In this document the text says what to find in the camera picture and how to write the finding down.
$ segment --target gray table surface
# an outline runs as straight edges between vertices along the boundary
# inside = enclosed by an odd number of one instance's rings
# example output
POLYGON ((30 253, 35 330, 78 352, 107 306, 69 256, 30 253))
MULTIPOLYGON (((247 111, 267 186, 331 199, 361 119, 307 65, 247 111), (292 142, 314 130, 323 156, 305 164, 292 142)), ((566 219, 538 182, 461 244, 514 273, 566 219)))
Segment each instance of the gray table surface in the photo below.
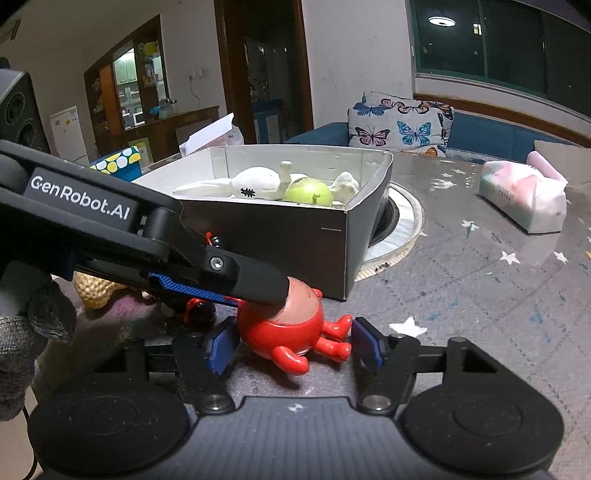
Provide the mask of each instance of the gray table surface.
MULTIPOLYGON (((423 344, 469 338, 560 410, 566 436, 551 469, 556 477, 591 478, 591 203, 567 188, 562 232, 528 235, 477 196, 480 169, 464 162, 397 157, 392 179, 421 202, 424 236, 400 263, 356 283, 348 301, 323 300, 326 318, 364 316, 388 334, 393 332, 389 324, 412 316, 427 328, 418 337, 423 344), (500 260, 503 251, 515 254, 519 263, 500 260)), ((100 319, 81 319, 74 347, 54 345, 44 364, 63 373, 74 358, 79 363, 81 356, 105 354, 105 345, 115 340, 156 335, 153 326, 134 323, 145 307, 129 302, 120 300, 100 319), (97 325, 103 325, 101 341, 97 325)), ((224 307, 218 312, 220 317, 232 313, 224 307)), ((229 391, 237 402, 249 395, 357 396, 360 385, 351 362, 337 367, 313 354, 309 358, 307 375, 289 377, 244 352, 228 374, 229 391)), ((440 380, 440 375, 419 375, 415 391, 440 380)))

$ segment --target pink tissue package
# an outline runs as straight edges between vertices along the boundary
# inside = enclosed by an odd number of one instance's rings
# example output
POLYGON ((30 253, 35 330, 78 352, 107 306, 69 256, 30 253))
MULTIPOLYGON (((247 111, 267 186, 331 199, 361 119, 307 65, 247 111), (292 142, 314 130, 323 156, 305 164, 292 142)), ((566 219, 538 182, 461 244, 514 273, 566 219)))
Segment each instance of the pink tissue package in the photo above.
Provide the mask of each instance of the pink tissue package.
POLYGON ((566 218, 567 183, 542 155, 533 151, 526 164, 486 162, 479 194, 528 233, 560 232, 566 218))

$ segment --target black speaker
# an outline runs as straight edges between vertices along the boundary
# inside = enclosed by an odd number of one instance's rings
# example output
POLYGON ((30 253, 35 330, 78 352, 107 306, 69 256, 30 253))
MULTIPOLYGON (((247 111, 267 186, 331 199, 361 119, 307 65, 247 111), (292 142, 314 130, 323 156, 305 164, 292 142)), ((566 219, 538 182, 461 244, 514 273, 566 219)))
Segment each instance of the black speaker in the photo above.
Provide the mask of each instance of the black speaker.
POLYGON ((50 153, 27 72, 0 68, 0 139, 50 153))

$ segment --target red toy foot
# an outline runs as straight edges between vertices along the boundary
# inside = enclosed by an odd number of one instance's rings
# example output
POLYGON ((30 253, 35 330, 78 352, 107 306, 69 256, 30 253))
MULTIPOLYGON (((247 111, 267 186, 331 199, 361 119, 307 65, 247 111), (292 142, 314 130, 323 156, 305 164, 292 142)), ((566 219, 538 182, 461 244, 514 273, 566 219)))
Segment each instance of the red toy foot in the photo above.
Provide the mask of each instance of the red toy foot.
POLYGON ((322 333, 342 342, 349 333, 352 323, 352 315, 343 315, 338 322, 324 322, 322 324, 322 333))
POLYGON ((316 342, 316 345, 314 345, 314 350, 328 356, 336 362, 344 362, 351 354, 351 344, 334 342, 327 338, 320 337, 318 342, 316 342))
POLYGON ((296 355, 285 346, 276 346, 271 351, 271 357, 275 364, 284 372, 291 375, 304 375, 308 373, 308 359, 305 356, 296 355))

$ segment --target doorway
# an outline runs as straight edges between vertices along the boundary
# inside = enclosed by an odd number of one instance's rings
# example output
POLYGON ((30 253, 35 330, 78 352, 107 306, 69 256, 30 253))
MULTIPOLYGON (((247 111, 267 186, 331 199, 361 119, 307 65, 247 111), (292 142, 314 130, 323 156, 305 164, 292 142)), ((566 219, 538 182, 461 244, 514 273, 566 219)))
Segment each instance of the doorway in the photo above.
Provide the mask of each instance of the doorway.
POLYGON ((301 0, 215 0, 228 112, 247 144, 314 128, 301 0))

